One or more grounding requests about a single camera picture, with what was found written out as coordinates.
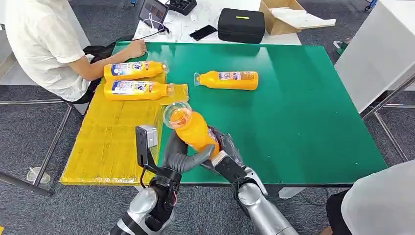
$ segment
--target product label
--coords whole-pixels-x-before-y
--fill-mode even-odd
[[[253,80],[254,72],[220,72],[219,80]]]
[[[141,94],[153,90],[152,82],[141,81],[114,81],[111,89],[113,94]]]
[[[131,75],[141,71],[145,67],[148,69],[147,61],[113,64],[111,65],[111,74],[113,76]]]
[[[241,72],[220,72],[219,80],[241,80]]]

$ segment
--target robotic hand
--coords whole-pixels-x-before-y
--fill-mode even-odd
[[[194,156],[187,155],[187,144],[173,132],[166,145],[163,163],[158,168],[150,152],[157,145],[154,127],[136,127],[138,164],[155,173],[146,188],[132,200],[130,207],[112,228],[109,235],[158,235],[174,217],[173,208],[182,173],[201,164],[225,177],[235,189],[235,199],[262,235],[298,235],[284,215],[265,196],[268,195],[258,175],[243,165],[232,137],[210,127],[219,141],[221,151],[211,161],[214,145],[208,145]]]
[[[163,162],[158,168],[150,148],[157,145],[157,131],[151,126],[136,127],[138,164],[143,167],[140,183],[144,188],[130,203],[128,211],[111,229],[109,235],[159,235],[172,221],[177,203],[182,173],[206,161],[215,145],[206,146],[201,152],[187,155],[187,144],[172,132],[165,147]],[[142,183],[144,172],[155,174],[148,188]]]
[[[219,141],[221,151],[211,163],[216,172],[225,177],[235,189],[235,199],[255,224],[261,235],[298,235],[284,215],[270,203],[261,179],[253,169],[243,165],[238,150],[229,134],[211,128]]]

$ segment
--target orange bottle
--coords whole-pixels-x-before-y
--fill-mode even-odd
[[[197,152],[202,151],[208,144],[214,144],[215,149],[210,159],[219,153],[219,143],[215,135],[208,128],[202,115],[192,111],[188,103],[176,102],[168,105],[164,110],[163,121]]]
[[[110,64],[104,67],[104,77],[106,81],[135,80],[144,77],[155,77],[162,72],[168,73],[167,64],[155,61]]]
[[[160,82],[117,80],[107,82],[104,86],[104,96],[109,100],[155,100],[173,93],[173,83],[161,84]]]
[[[255,71],[195,73],[194,84],[209,88],[253,91],[258,87],[258,73]]]

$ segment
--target yellow plastic sheet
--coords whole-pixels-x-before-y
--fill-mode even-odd
[[[146,81],[165,83],[165,74]],[[136,186],[142,168],[137,164],[135,126],[153,125],[161,141],[164,106],[188,100],[187,84],[175,85],[175,95],[159,100],[110,101],[104,97],[104,79],[85,115],[60,182],[64,185]],[[158,146],[152,149],[155,162]],[[146,172],[147,184],[153,175]]]

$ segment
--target black box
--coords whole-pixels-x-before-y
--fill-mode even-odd
[[[225,8],[218,21],[220,40],[259,44],[265,34],[264,13]]]
[[[166,4],[171,11],[177,11],[187,16],[197,5],[196,0],[170,0],[170,4]]]

